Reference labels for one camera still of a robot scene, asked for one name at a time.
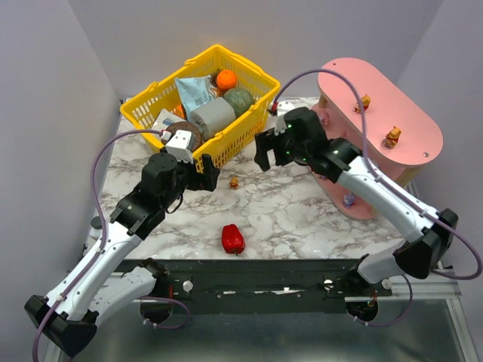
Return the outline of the red bell pepper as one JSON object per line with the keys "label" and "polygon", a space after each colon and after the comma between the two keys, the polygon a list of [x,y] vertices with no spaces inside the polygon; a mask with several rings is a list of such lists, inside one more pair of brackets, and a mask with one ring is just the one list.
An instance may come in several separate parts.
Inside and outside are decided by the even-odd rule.
{"label": "red bell pepper", "polygon": [[245,239],[235,224],[223,227],[221,243],[228,254],[240,254],[245,250]]}

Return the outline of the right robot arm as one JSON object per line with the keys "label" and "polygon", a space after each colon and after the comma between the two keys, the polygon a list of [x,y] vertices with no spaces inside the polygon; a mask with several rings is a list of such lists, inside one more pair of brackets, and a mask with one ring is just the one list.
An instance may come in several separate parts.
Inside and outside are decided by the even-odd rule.
{"label": "right robot arm", "polygon": [[255,162],[261,170],[270,169],[268,152],[275,163],[305,165],[370,204],[401,233],[403,242],[379,253],[363,256],[352,275],[361,285],[376,284],[396,275],[425,279],[451,245],[450,232],[458,222],[449,208],[436,210],[408,194],[362,151],[344,138],[329,139],[316,113],[306,107],[278,117],[277,125],[257,133]]}

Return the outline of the purple bunny toy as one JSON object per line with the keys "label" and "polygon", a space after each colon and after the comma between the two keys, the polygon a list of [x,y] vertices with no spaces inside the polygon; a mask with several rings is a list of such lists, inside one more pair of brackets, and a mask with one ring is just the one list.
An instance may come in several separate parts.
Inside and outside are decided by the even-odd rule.
{"label": "purple bunny toy", "polygon": [[351,208],[355,203],[356,195],[353,192],[349,192],[343,196],[343,206],[345,208]]}

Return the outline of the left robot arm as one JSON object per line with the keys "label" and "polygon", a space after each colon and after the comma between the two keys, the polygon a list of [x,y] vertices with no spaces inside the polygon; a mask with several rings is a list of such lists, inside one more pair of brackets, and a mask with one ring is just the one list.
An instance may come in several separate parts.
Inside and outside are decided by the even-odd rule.
{"label": "left robot arm", "polygon": [[78,354],[97,328],[88,304],[102,283],[126,255],[165,218],[168,208],[185,190],[213,191],[220,171],[210,155],[202,155],[202,170],[160,152],[143,167],[139,183],[102,221],[100,240],[64,279],[53,296],[31,296],[24,309],[39,333],[45,334],[68,356]]}

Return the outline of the orange bear toy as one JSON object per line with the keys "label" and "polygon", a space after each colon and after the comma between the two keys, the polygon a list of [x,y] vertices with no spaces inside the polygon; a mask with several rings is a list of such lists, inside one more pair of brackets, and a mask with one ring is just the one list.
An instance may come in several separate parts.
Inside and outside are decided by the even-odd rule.
{"label": "orange bear toy", "polygon": [[353,111],[356,113],[361,113],[362,110],[367,110],[370,104],[371,104],[371,98],[367,94],[365,94],[355,104]]}
{"label": "orange bear toy", "polygon": [[238,178],[237,177],[233,177],[230,182],[229,182],[229,186],[232,188],[232,189],[237,189],[238,188]]}
{"label": "orange bear toy", "polygon": [[388,149],[394,149],[399,141],[400,136],[401,129],[394,126],[393,129],[391,129],[391,131],[385,135],[385,138],[382,141],[383,146]]}

